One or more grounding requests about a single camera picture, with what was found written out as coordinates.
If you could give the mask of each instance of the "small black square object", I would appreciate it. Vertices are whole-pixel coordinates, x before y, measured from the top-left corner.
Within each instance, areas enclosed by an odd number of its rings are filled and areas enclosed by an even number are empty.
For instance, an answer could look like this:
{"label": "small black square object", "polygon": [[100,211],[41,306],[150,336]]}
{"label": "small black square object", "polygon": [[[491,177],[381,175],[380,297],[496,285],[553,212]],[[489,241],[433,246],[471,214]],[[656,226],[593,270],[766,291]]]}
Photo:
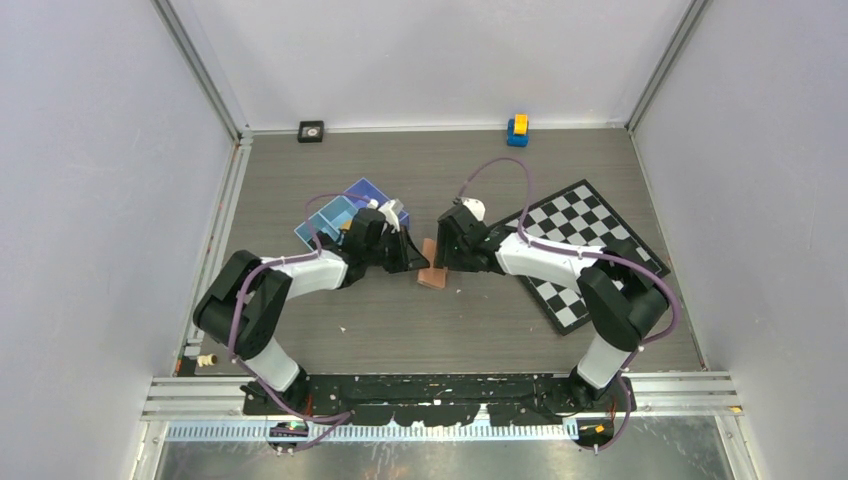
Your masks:
{"label": "small black square object", "polygon": [[324,121],[300,122],[297,129],[298,143],[319,143],[324,141]]}

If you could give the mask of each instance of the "metal frame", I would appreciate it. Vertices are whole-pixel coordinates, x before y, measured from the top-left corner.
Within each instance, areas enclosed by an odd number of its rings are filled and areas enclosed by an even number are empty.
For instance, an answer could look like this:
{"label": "metal frame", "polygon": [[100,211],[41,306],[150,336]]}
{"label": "metal frame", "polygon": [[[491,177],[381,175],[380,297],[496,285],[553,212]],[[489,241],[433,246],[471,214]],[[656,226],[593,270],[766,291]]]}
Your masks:
{"label": "metal frame", "polygon": [[671,43],[665,49],[660,63],[657,64],[657,68],[654,69],[654,73],[651,75],[651,79],[648,80],[645,90],[642,91],[639,101],[636,102],[636,108],[633,110],[633,114],[630,115],[630,120],[625,124],[625,128],[629,132],[634,132],[639,127],[639,123],[645,116],[645,112],[647,112],[648,107],[654,100],[657,91],[662,86],[668,72],[674,66],[687,40],[689,40],[689,37],[698,25],[698,20],[700,20],[704,10],[711,3],[712,0],[692,0],[689,4],[689,8],[686,9],[683,19],[680,20],[677,29],[674,31],[674,35],[671,37]]}
{"label": "metal frame", "polygon": [[[627,374],[641,405],[635,417],[741,415],[736,388],[727,372]],[[246,416],[239,389],[251,377],[154,378],[142,410],[142,421],[170,420],[297,420],[292,415]],[[576,418],[597,417],[581,413]]]}
{"label": "metal frame", "polygon": [[[648,197],[651,200],[651,205],[656,205],[657,202],[654,199],[654,189],[653,189],[653,187],[651,187],[651,180],[650,180],[650,177],[648,177],[648,172],[645,171],[645,162],[642,161],[642,153],[639,151],[639,145],[636,143],[636,134],[635,134],[635,132],[630,132],[629,136],[630,136],[630,145],[633,147],[633,152],[636,154],[636,161],[639,163],[639,169],[642,172],[642,178],[645,180],[645,186],[648,187]],[[668,235],[666,235],[666,232],[668,231],[668,229],[665,227],[665,224],[663,223],[663,221],[662,221],[662,219],[660,218],[659,215],[656,215],[656,218],[657,218],[657,225],[659,225],[659,227],[660,227],[660,237],[662,238],[663,244],[666,246],[666,249],[668,250],[668,256],[670,258],[676,258],[674,256],[674,252],[671,250],[671,246],[669,246],[668,242],[666,241],[666,239],[668,238]],[[683,285],[682,282],[679,281],[679,279],[680,279],[680,277],[678,275],[678,286],[680,287],[680,291],[683,294],[682,298],[691,298],[688,295],[688,293],[689,293],[688,289],[685,287],[685,285]],[[698,332],[698,327],[695,325],[695,322],[689,322],[689,328],[691,329],[691,333],[692,333],[692,341],[695,343],[695,351],[698,353],[698,360],[701,361],[701,365],[703,365],[706,369],[711,369],[713,367],[713,365],[710,365],[709,358],[707,358],[703,354],[703,349],[701,349],[701,345],[700,345],[700,343],[698,343],[699,332]]]}
{"label": "metal frame", "polygon": [[238,204],[239,194],[241,193],[244,172],[247,169],[252,145],[253,135],[251,132],[244,133],[232,161],[224,174],[224,180],[221,183],[221,190],[218,196],[218,211],[212,220],[209,230],[209,241],[206,244],[203,261],[193,282],[191,303],[189,304],[185,318],[186,327],[180,338],[177,350],[178,355],[174,359],[174,362],[179,361],[179,358],[183,356],[196,357],[200,354],[200,344],[203,342],[204,333],[195,327],[191,321],[191,309],[200,302],[200,299],[212,284],[212,281],[215,280],[215,275],[221,270],[221,265],[224,262],[227,240],[230,237],[230,228],[232,227],[233,217],[236,213],[236,205]]}
{"label": "metal frame", "polygon": [[[750,456],[745,450],[746,442],[738,428],[737,421],[743,411],[739,407],[739,399],[729,373],[631,373],[627,376],[632,382],[633,393],[640,406],[633,412],[634,417],[714,416],[736,478],[757,478],[755,473],[751,474],[753,476],[748,474],[749,471],[753,472],[753,467],[749,468],[753,462],[750,462]],[[207,441],[233,442],[245,441],[245,438],[244,435],[220,433],[227,430],[228,425],[238,425],[241,428],[254,428],[258,425],[264,428],[268,425],[267,422],[297,420],[292,415],[243,415],[241,408],[245,394],[239,387],[250,380],[251,377],[246,376],[155,378],[141,416],[141,421],[147,424],[147,428],[142,434],[131,478],[155,478],[156,466],[164,445],[171,439],[169,426],[172,422],[179,423],[175,426],[192,421],[193,425],[200,428],[217,427],[215,431],[219,433]],[[592,418],[597,415],[581,413],[574,418]],[[486,419],[485,412],[478,415],[478,420]],[[546,430],[538,432],[542,437],[551,434]],[[251,435],[250,440],[265,441],[266,438],[255,434]]]}
{"label": "metal frame", "polygon": [[[194,281],[193,306],[205,292],[220,270],[226,249],[227,238],[232,225],[235,207],[241,191],[247,161],[252,148],[254,134],[290,133],[290,132],[251,132],[245,124],[240,128],[233,118],[232,112],[216,87],[209,69],[189,38],[183,22],[180,20],[171,0],[151,0],[163,23],[167,27],[180,53],[192,70],[201,90],[204,92],[223,126],[238,146],[233,160],[224,176],[219,210],[210,227],[209,241],[202,266]],[[628,122],[623,125],[631,133],[638,128],[651,101],[665,80],[670,68],[678,59],[698,20],[702,16],[710,0],[692,0],[684,18],[678,25],[670,45],[662,56],[650,81],[645,87],[640,99]],[[595,127],[620,127],[617,124],[596,125]],[[487,129],[489,126],[478,126],[476,129]],[[438,130],[467,130],[472,127],[440,127]],[[386,129],[334,129],[334,131],[396,131]],[[421,127],[420,129],[406,128],[404,131],[429,131],[436,128]],[[637,157],[639,155],[633,140]],[[185,334],[181,339],[182,354],[188,356],[200,353],[200,343],[203,332],[197,330],[189,318]],[[633,382],[633,390],[639,403],[639,410],[633,415],[637,417],[658,416],[714,416],[721,434],[722,442],[736,478],[758,478],[756,466],[746,438],[747,424],[736,390],[726,372],[691,372],[691,373],[639,373],[629,374]],[[138,453],[132,470],[132,479],[152,480],[156,476],[165,443],[168,441],[169,425],[172,422],[196,421],[203,424],[235,423],[235,422],[268,422],[291,421],[290,415],[274,415],[267,417],[247,417],[242,414],[244,393],[239,386],[250,380],[249,377],[188,377],[188,378],[155,378],[153,379],[147,401],[144,405],[141,422],[143,428],[139,438]],[[575,418],[592,417],[597,414],[582,413]]]}
{"label": "metal frame", "polygon": [[[537,122],[533,130],[593,130],[602,128],[624,128],[624,122],[556,123]],[[479,123],[473,125],[404,125],[400,127],[327,127],[328,133],[409,133],[409,132],[477,132],[481,130],[504,130],[502,123]],[[295,135],[297,129],[254,130],[253,135]]]}
{"label": "metal frame", "polygon": [[206,65],[203,64],[203,60],[200,58],[197,48],[195,48],[191,38],[189,38],[185,26],[180,21],[177,12],[174,10],[174,6],[171,4],[170,0],[150,0],[150,3],[152,3],[156,8],[156,12],[159,13],[162,23],[168,29],[168,33],[171,35],[171,38],[177,45],[180,54],[182,54],[189,66],[189,69],[200,84],[200,89],[203,90],[203,94],[206,95],[206,98],[212,104],[212,108],[215,110],[215,113],[218,115],[218,118],[221,120],[224,128],[227,129],[227,132],[233,140],[238,140],[241,136],[241,129],[239,129],[238,125],[236,125],[232,114],[227,108],[226,103],[224,103],[224,99],[221,97],[218,88],[215,86],[212,76],[209,75],[209,70],[207,70]]}

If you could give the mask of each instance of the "black and white checkerboard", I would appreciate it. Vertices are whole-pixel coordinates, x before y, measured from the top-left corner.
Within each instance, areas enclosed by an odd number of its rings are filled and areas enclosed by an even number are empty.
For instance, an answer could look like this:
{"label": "black and white checkerboard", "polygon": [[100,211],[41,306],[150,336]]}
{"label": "black and white checkerboard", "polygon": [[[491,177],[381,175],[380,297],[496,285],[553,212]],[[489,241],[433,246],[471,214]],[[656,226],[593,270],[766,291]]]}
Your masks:
{"label": "black and white checkerboard", "polygon": [[[497,222],[518,226],[521,212]],[[629,239],[648,268],[660,277],[668,267],[621,219],[612,207],[589,184],[581,180],[533,205],[524,219],[524,229],[534,237],[572,245],[606,246],[613,239]],[[590,318],[579,292],[531,277],[519,277],[554,328],[566,335],[586,324]]]}

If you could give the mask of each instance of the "wooden block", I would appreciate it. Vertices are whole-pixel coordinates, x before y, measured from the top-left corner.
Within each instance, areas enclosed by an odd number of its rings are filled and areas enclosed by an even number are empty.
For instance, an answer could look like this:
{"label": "wooden block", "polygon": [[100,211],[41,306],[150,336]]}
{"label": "wooden block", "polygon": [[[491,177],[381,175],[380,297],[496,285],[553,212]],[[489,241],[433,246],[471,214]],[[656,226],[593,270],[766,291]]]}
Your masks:
{"label": "wooden block", "polygon": [[448,276],[447,269],[433,267],[436,258],[436,242],[431,238],[425,238],[421,254],[430,262],[430,268],[418,270],[418,283],[439,290],[445,288]]}

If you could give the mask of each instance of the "white wall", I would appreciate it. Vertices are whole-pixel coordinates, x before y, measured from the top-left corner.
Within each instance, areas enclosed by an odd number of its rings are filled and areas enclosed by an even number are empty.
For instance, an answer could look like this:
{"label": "white wall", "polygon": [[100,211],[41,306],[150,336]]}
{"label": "white wall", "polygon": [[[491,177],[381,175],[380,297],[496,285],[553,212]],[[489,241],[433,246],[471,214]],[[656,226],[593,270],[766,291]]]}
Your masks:
{"label": "white wall", "polygon": [[0,7],[0,478],[126,478],[231,142],[148,0]]}
{"label": "white wall", "polygon": [[848,4],[713,2],[637,133],[768,479],[845,478]]}
{"label": "white wall", "polygon": [[275,130],[621,125],[689,0],[175,4],[230,109]]}

